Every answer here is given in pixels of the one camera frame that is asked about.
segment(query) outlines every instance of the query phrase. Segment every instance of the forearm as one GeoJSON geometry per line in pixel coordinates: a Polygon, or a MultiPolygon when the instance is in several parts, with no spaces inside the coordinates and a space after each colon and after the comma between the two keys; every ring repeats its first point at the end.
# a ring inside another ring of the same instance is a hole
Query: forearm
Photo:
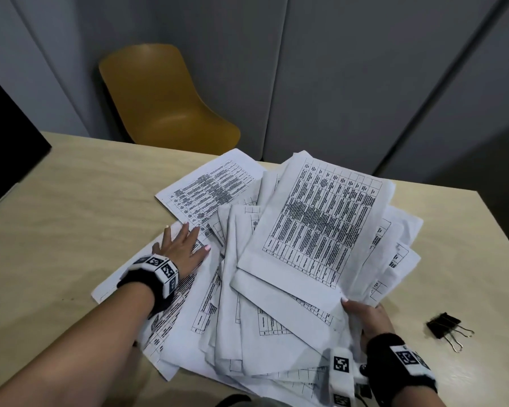
{"type": "Polygon", "coordinates": [[[445,404],[429,387],[408,386],[396,394],[392,407],[445,407],[445,404]]]}
{"type": "Polygon", "coordinates": [[[140,283],[118,289],[0,388],[0,406],[98,406],[154,305],[140,283]]]}

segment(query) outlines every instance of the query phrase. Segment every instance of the black binder clip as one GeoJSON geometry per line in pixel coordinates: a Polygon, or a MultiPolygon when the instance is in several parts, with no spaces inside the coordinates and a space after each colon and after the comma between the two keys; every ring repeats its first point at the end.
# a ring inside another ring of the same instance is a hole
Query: black binder clip
{"type": "Polygon", "coordinates": [[[456,339],[453,333],[459,333],[464,337],[471,337],[475,334],[473,330],[462,327],[460,323],[461,321],[457,318],[449,316],[447,313],[442,313],[428,321],[426,326],[430,329],[435,338],[447,340],[455,353],[460,353],[463,350],[463,345],[456,339]],[[460,348],[457,349],[454,346],[454,343],[449,340],[448,335],[451,336],[453,341],[458,344],[460,348]]]}

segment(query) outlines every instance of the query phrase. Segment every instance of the finger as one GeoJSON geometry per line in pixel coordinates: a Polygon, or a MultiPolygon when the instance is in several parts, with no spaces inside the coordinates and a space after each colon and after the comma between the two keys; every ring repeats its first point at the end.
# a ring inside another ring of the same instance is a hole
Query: finger
{"type": "Polygon", "coordinates": [[[188,248],[189,253],[192,250],[192,247],[194,247],[194,243],[196,242],[199,233],[200,227],[194,227],[190,234],[185,239],[183,245],[185,246],[185,248],[188,248]]]}
{"type": "Polygon", "coordinates": [[[183,227],[179,230],[179,234],[177,234],[177,237],[174,239],[174,243],[183,243],[183,241],[186,239],[188,235],[188,221],[183,224],[183,227]]]}
{"type": "Polygon", "coordinates": [[[171,228],[170,226],[166,226],[164,229],[164,234],[162,235],[162,248],[161,250],[164,252],[169,249],[171,246],[171,228]]]}
{"type": "Polygon", "coordinates": [[[356,314],[358,316],[364,314],[370,308],[367,304],[362,304],[358,301],[341,299],[341,305],[348,314],[356,314]]]}
{"type": "Polygon", "coordinates": [[[208,244],[190,256],[189,262],[193,269],[195,269],[202,261],[204,261],[204,259],[210,253],[210,250],[211,246],[208,244]]]}

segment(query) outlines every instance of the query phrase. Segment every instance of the chair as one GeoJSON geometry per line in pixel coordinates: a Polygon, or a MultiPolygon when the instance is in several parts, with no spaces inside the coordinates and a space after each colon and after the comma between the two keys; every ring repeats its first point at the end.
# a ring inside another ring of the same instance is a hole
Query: chair
{"type": "Polygon", "coordinates": [[[200,99],[176,47],[125,47],[99,69],[134,143],[216,155],[238,143],[239,129],[200,99]]]}

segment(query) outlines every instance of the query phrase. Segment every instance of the beige table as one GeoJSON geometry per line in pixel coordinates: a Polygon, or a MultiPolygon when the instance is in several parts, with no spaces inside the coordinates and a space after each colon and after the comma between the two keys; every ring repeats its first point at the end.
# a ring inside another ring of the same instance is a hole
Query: beige table
{"type": "MultiPolygon", "coordinates": [[[[90,292],[174,218],[157,191],[213,158],[46,133],[53,150],[0,203],[0,384],[94,307],[90,292]]],[[[424,218],[418,268],[384,304],[449,406],[509,406],[509,241],[473,191],[397,182],[424,218]],[[476,331],[455,354],[424,322],[476,331]]],[[[181,370],[165,383],[133,353],[108,405],[213,406],[234,390],[181,370]]]]}

